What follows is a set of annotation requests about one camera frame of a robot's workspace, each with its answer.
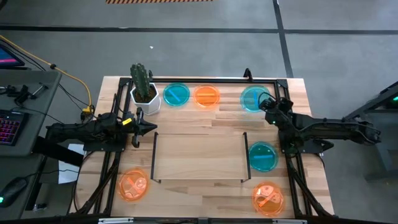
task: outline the plant pot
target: plant pot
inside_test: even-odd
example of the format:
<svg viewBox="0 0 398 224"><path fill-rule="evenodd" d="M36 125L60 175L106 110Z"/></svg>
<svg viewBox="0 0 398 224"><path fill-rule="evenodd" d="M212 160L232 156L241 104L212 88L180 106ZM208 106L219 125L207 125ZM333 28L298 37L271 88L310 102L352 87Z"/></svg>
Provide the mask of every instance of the plant pot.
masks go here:
<svg viewBox="0 0 398 224"><path fill-rule="evenodd" d="M146 115L152 115L156 114L160 110L160 97L159 97L159 91L157 91L156 86L154 83L150 83L149 85L153 86L156 91L155 97L149 102L149 103L137 103L136 99L134 98L134 92L136 91L136 87L134 87L131 92L131 100L134 102L134 104L137 107L142 108L142 112L144 112Z"/></svg>

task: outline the rgb keyboard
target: rgb keyboard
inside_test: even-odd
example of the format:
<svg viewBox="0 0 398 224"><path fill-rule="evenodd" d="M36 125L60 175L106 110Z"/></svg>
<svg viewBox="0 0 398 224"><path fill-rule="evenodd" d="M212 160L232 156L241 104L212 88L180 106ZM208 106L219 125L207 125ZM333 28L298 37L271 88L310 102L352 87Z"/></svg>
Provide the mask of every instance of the rgb keyboard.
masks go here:
<svg viewBox="0 0 398 224"><path fill-rule="evenodd" d="M28 113L0 110L0 146L15 146Z"/></svg>

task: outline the warning stripe tape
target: warning stripe tape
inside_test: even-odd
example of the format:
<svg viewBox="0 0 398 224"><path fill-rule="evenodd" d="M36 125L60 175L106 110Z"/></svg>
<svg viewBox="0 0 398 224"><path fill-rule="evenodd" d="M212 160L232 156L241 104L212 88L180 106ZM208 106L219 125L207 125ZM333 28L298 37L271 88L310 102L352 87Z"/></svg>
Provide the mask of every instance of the warning stripe tape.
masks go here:
<svg viewBox="0 0 398 224"><path fill-rule="evenodd" d="M106 0L107 4L163 3L163 2L205 2L213 0Z"/></svg>

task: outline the computer monitor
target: computer monitor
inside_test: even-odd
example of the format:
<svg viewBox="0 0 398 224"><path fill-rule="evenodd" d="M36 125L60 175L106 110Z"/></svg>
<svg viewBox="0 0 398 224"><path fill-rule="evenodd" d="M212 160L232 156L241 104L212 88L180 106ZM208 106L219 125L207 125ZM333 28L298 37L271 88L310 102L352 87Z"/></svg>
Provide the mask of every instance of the computer monitor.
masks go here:
<svg viewBox="0 0 398 224"><path fill-rule="evenodd" d="M0 68L24 66L25 63L0 44Z"/></svg>

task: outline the blue petri dish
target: blue petri dish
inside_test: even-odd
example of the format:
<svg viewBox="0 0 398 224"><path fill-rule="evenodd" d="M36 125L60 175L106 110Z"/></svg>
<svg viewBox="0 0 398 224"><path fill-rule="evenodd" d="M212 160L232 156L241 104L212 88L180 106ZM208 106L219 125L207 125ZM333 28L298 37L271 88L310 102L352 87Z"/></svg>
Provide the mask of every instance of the blue petri dish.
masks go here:
<svg viewBox="0 0 398 224"><path fill-rule="evenodd" d="M269 90L261 85L249 86L244 89L241 94L241 105L243 109L253 113L260 112L259 104L263 100L269 98L265 93L269 93Z"/></svg>
<svg viewBox="0 0 398 224"><path fill-rule="evenodd" d="M189 89L183 83L172 83L163 91L163 99L170 106L182 106L189 100Z"/></svg>
<svg viewBox="0 0 398 224"><path fill-rule="evenodd" d="M271 144L256 142L249 151L250 166L261 172L273 170L278 165L278 153Z"/></svg>

